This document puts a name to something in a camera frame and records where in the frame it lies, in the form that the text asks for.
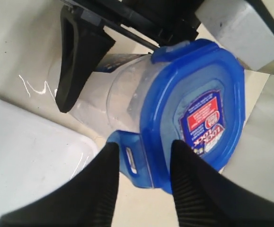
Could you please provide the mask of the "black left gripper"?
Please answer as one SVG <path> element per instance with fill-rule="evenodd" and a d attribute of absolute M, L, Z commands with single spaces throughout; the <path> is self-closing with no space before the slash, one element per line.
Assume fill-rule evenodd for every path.
<path fill-rule="evenodd" d="M 201 22 L 195 12 L 201 0 L 66 0 L 66 5 L 98 18 L 104 26 L 156 50 L 161 46 L 193 41 Z"/>

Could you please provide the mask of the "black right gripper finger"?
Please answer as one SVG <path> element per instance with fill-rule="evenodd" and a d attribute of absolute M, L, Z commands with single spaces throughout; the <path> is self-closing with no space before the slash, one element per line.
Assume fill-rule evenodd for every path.
<path fill-rule="evenodd" d="M 274 202 L 219 174 L 181 140 L 171 146 L 171 188 L 181 227 L 274 227 Z"/>
<path fill-rule="evenodd" d="M 0 217 L 0 227 L 110 227 L 119 187 L 119 146 L 108 142 L 69 182 Z"/>
<path fill-rule="evenodd" d="M 55 101 L 62 113 L 73 108 L 91 73 L 115 44 L 102 22 L 88 22 L 82 12 L 64 6 L 60 15 L 62 63 Z"/>

